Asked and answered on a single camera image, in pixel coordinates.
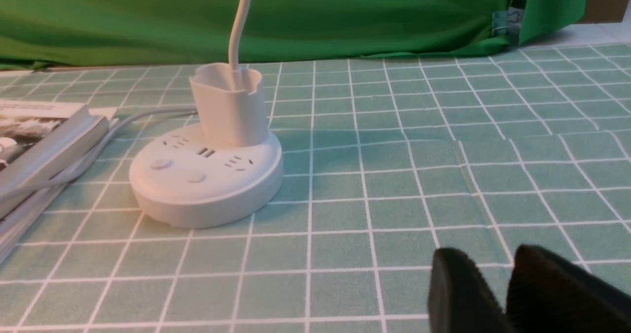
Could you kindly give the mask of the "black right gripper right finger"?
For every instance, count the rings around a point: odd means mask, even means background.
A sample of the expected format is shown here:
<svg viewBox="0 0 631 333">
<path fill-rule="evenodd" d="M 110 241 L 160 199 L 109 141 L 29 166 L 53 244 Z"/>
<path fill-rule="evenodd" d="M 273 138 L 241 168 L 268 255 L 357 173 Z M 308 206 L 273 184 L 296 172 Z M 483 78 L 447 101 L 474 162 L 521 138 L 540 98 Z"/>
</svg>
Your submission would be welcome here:
<svg viewBox="0 0 631 333">
<path fill-rule="evenodd" d="M 520 333 L 628 333 L 631 298 L 542 246 L 522 244 L 506 315 Z"/>
</svg>

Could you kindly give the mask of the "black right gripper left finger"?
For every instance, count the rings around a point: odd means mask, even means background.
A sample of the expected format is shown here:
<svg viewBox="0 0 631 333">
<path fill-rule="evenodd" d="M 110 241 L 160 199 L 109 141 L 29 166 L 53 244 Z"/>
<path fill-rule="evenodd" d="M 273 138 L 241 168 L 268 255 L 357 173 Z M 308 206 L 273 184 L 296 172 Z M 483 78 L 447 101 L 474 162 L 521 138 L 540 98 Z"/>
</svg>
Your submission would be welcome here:
<svg viewBox="0 0 631 333">
<path fill-rule="evenodd" d="M 432 333 L 516 331 L 476 264 L 456 248 L 433 252 L 427 311 Z"/>
</svg>

